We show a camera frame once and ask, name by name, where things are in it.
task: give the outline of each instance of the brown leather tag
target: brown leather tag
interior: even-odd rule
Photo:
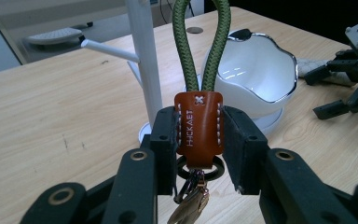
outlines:
[[[188,91],[175,96],[179,113],[178,151],[189,169],[211,169],[223,152],[223,96],[215,91]]]

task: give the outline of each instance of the keyring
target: keyring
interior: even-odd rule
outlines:
[[[183,179],[188,179],[190,177],[190,172],[183,169],[186,165],[186,157],[184,156],[180,157],[177,160],[177,165],[178,165],[178,175]],[[210,173],[205,174],[206,181],[215,180],[220,176],[222,176],[223,173],[225,172],[225,165],[220,158],[214,156],[213,165],[216,167],[216,169]]]

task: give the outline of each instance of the wooden table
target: wooden table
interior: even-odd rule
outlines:
[[[188,35],[201,69],[217,24],[216,12],[186,20],[204,32]],[[348,46],[254,13],[232,8],[231,30],[270,35],[297,58],[332,60]],[[155,29],[164,106],[184,87],[172,25]],[[133,50],[130,36],[107,42]],[[358,114],[319,120],[312,108],[346,99],[354,88],[308,86],[299,80],[271,147],[299,153],[323,182],[352,193],[358,184]],[[121,156],[139,146],[147,122],[142,90],[124,60],[80,49],[0,73],[0,223],[18,223],[34,200],[61,182],[87,189],[117,172]],[[211,199],[199,223],[263,223],[258,197],[240,196],[226,172],[209,184]],[[176,204],[158,197],[158,221]]]

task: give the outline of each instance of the braided cord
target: braided cord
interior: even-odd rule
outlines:
[[[186,89],[187,91],[198,91],[199,82],[197,81],[196,68],[194,66],[190,46],[188,45],[185,26],[185,12],[189,2],[190,0],[176,0],[173,8],[172,26],[176,48],[185,76]],[[212,48],[205,65],[201,87],[202,91],[214,90],[217,70],[226,45],[229,26],[231,23],[231,13],[228,0],[213,0],[213,2],[217,8],[219,21]]]

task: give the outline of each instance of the white bowl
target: white bowl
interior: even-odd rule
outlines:
[[[297,80],[295,56],[269,36],[251,33],[246,40],[227,41],[214,90],[222,93],[224,105],[242,110],[269,133],[279,122]]]

